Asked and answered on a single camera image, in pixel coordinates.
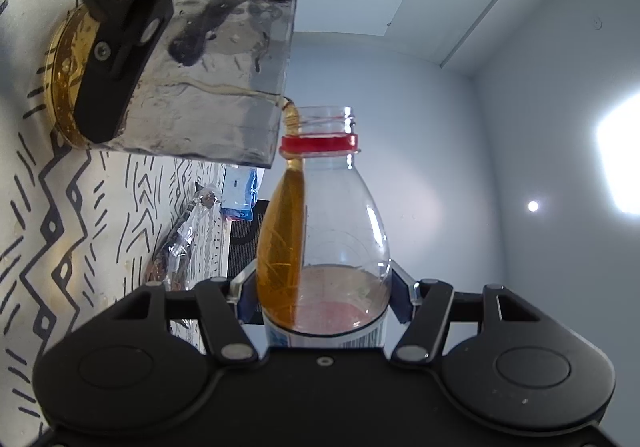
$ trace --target ceiling light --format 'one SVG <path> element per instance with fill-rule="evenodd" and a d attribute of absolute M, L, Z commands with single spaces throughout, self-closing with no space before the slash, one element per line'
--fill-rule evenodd
<path fill-rule="evenodd" d="M 598 126 L 600 156 L 613 201 L 640 215 L 640 95 L 613 110 Z"/>

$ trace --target white wall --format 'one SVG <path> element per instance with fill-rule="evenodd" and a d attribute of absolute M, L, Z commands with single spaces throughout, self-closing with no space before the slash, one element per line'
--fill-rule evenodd
<path fill-rule="evenodd" d="M 286 94 L 300 106 L 353 107 L 362 148 L 356 166 L 392 257 L 409 274 L 461 291 L 503 279 L 493 169 L 467 79 L 348 37 L 296 33 Z M 260 198 L 270 197 L 283 171 L 277 156 Z M 388 342 L 400 334 L 390 327 Z"/>
<path fill-rule="evenodd" d="M 640 0 L 549 0 L 477 86 L 508 284 L 609 355 L 618 387 L 603 424 L 637 445 L 640 218 L 613 205 L 595 132 L 640 92 Z M 530 199 L 540 201 L 535 214 Z"/>

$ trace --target round joint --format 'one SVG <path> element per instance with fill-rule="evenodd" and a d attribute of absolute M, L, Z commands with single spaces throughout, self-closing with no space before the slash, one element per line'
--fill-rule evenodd
<path fill-rule="evenodd" d="M 396 357 L 402 362 L 419 364 L 429 358 L 429 352 L 421 346 L 402 346 L 396 351 Z"/>
<path fill-rule="evenodd" d="M 329 367 L 334 365 L 334 360 L 331 357 L 318 357 L 316 363 L 320 367 Z"/>
<path fill-rule="evenodd" d="M 228 361 L 247 361 L 254 356 L 254 349 L 247 344 L 227 344 L 220 350 L 222 356 Z"/>
<path fill-rule="evenodd" d="M 94 56 L 98 61 L 106 61 L 111 57 L 111 46 L 104 41 L 99 41 L 94 46 Z"/>
<path fill-rule="evenodd" d="M 146 26 L 145 31 L 142 33 L 142 36 L 140 37 L 140 43 L 142 44 L 148 43 L 149 40 L 156 33 L 158 26 L 160 26 L 160 20 L 158 18 L 155 18 L 153 21 L 151 21 L 151 23 L 149 23 Z"/>

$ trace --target blue package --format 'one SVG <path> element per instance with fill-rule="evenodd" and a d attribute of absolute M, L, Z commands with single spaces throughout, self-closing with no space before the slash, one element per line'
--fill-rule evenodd
<path fill-rule="evenodd" d="M 255 167 L 227 166 L 222 187 L 222 214 L 229 220 L 254 219 L 258 200 L 258 173 Z"/>

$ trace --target plastic bottle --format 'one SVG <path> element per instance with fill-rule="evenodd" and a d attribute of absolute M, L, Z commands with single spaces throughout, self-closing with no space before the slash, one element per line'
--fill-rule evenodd
<path fill-rule="evenodd" d="M 379 347 L 391 293 L 378 209 L 355 168 L 351 108 L 285 109 L 287 169 L 257 250 L 258 298 L 271 345 Z"/>

